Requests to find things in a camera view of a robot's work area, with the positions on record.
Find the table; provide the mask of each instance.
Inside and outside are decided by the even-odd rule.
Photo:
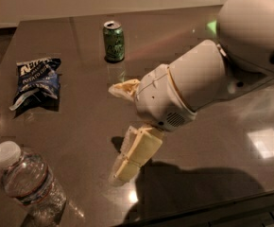
[[[38,151],[67,195],[60,226],[115,226],[165,218],[274,192],[274,84],[200,111],[173,133],[130,183],[108,184],[116,150],[129,125],[142,122],[134,105],[109,95],[123,79],[141,79],[205,39],[220,6],[23,21],[0,65],[0,143]],[[104,60],[102,25],[119,21],[126,58]],[[14,117],[17,61],[61,58],[58,109]],[[26,213],[0,191],[0,226],[27,226]]]

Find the plastic bottle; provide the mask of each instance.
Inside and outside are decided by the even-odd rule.
[[[0,187],[40,226],[52,226],[66,203],[65,194],[43,157],[11,141],[0,144]]]

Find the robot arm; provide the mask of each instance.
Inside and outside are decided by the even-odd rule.
[[[141,81],[110,88],[113,95],[135,103],[137,114],[152,129],[149,135],[174,131],[204,107],[235,99],[274,78],[274,0],[229,0],[218,14],[217,31],[219,44],[204,41]],[[126,150],[110,176],[112,184],[128,182],[162,144],[162,134],[150,136],[160,141],[137,140],[143,137],[140,131],[129,144],[127,132]],[[132,163],[129,157],[134,154],[140,157]]]

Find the green can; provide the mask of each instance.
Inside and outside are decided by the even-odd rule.
[[[103,26],[106,57],[108,62],[119,62],[125,57],[124,32],[119,22],[108,21]]]

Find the blue snack bag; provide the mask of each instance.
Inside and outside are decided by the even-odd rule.
[[[47,97],[59,98],[60,77],[56,73],[61,60],[59,58],[42,58],[34,61],[17,63],[18,88],[9,108],[12,111],[18,109],[25,102],[29,103],[32,98],[42,102]]]

